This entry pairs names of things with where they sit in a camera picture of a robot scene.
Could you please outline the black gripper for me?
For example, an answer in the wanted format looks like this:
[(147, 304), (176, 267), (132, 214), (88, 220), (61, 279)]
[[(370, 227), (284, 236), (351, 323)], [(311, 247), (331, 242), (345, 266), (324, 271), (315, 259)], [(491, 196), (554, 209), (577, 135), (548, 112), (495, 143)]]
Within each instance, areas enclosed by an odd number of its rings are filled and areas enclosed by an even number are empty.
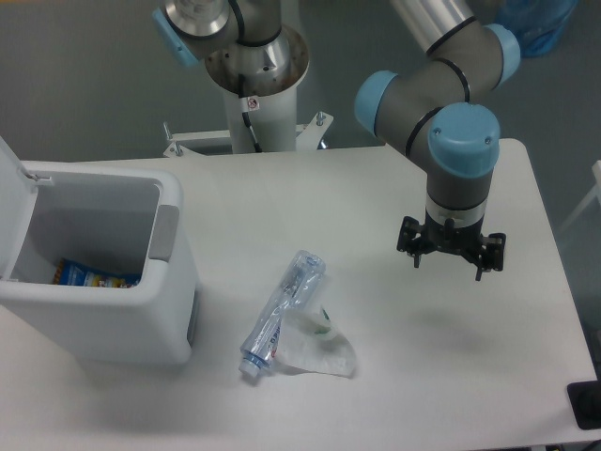
[(485, 272), (503, 270), (507, 239), (504, 233), (482, 235), (483, 223), (484, 218), (468, 226), (459, 226), (451, 220), (441, 225), (426, 215), (421, 225), (416, 219), (405, 216), (396, 249), (411, 257), (415, 268), (420, 267), (422, 255), (432, 252), (475, 257), (475, 280), (480, 281)]

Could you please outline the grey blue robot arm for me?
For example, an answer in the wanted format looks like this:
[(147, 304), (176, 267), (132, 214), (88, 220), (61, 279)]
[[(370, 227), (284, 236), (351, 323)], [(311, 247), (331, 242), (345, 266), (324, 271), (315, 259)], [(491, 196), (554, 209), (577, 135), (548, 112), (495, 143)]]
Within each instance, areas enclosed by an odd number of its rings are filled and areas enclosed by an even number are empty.
[[(501, 271), (506, 237), (482, 232), (501, 130), (478, 100), (516, 72), (519, 44), (503, 26), (479, 23), (463, 1), (393, 6), (428, 61), (409, 78), (370, 75), (354, 115), (426, 175), (425, 216), (403, 220), (397, 249), (414, 260), (442, 252), (478, 273)], [(223, 92), (235, 152), (298, 148), (296, 88), (309, 56), (280, 2), (163, 1), (152, 18), (175, 59), (203, 64)]]

